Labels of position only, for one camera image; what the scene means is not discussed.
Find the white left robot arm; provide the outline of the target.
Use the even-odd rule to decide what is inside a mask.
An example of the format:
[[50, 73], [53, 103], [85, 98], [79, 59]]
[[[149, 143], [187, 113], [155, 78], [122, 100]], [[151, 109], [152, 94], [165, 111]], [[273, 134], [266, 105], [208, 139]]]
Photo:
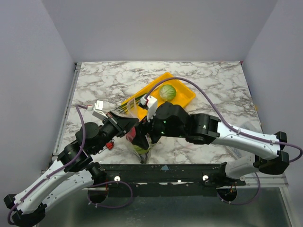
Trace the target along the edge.
[[136, 123], [137, 118], [122, 117], [113, 112], [106, 114], [101, 126], [81, 119], [76, 140], [64, 148], [45, 173], [24, 191], [4, 198], [9, 209], [8, 223], [32, 227], [63, 196], [84, 187], [101, 186], [106, 182], [107, 174], [98, 162], [93, 162], [93, 155], [114, 137], [126, 135]]

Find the clear pink-dotted zip bag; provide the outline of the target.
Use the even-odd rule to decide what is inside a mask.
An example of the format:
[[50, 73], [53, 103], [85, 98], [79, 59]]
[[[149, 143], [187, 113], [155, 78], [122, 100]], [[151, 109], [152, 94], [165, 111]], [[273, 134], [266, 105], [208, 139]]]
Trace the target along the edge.
[[[128, 114], [128, 116], [130, 116], [130, 117], [139, 119], [138, 105], [136, 105], [136, 106], [135, 106], [134, 108], [132, 108], [132, 109], [129, 109], [129, 108], [128, 108], [127, 114]], [[143, 149], [148, 149], [148, 148], [150, 149], [150, 148], [151, 148], [151, 147], [150, 147], [150, 139], [149, 139], [148, 137], [143, 136], [143, 135], [140, 134], [137, 125], [134, 126], [134, 127], [135, 127], [135, 129], [136, 129], [136, 137], [135, 137], [135, 139], [133, 140], [133, 142], [131, 143], [131, 144], [132, 144], [132, 145], [131, 145], [131, 149], [132, 149], [133, 153], [136, 154], [137, 157], [139, 158], [140, 163], [141, 163], [141, 164], [146, 164], [147, 161], [148, 161], [148, 159], [149, 159], [149, 155], [150, 155], [149, 152], [146, 153], [146, 154], [143, 154], [143, 155], [138, 155], [138, 154], [135, 152], [135, 150], [134, 150], [134, 148], [133, 148], [133, 145], [137, 145], [137, 146], [139, 146], [139, 147], [141, 147], [141, 148], [143, 148]]]

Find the green celery stalk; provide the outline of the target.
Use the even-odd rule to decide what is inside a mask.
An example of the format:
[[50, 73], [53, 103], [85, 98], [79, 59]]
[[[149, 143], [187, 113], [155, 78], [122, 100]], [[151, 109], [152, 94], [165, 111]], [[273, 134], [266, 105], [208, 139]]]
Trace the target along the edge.
[[138, 155], [143, 155], [143, 154], [146, 154], [149, 152], [149, 148], [148, 149], [143, 149], [137, 145], [133, 145], [133, 148], [135, 150], [135, 152], [138, 154]]

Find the red tomato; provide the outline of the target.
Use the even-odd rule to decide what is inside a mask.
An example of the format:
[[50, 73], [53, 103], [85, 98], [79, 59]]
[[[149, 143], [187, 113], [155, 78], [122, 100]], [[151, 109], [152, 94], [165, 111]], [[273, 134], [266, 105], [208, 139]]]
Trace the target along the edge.
[[125, 135], [125, 138], [127, 141], [129, 141], [130, 143], [133, 142], [133, 140], [135, 139], [136, 137], [136, 129], [135, 127], [133, 127], [126, 135]]

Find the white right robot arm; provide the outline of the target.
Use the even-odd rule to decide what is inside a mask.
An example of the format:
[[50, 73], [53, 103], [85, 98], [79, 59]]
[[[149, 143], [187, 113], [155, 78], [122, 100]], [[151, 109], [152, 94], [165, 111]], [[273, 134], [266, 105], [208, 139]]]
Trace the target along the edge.
[[161, 137], [184, 138], [197, 145], [222, 145], [248, 152], [249, 155], [224, 165], [225, 169], [218, 173], [218, 181], [223, 185], [257, 171], [280, 175], [290, 164], [288, 153], [279, 145], [278, 135], [229, 128], [215, 116], [188, 114], [181, 106], [168, 102], [157, 108], [152, 119], [144, 117], [135, 125], [130, 142], [147, 150]]

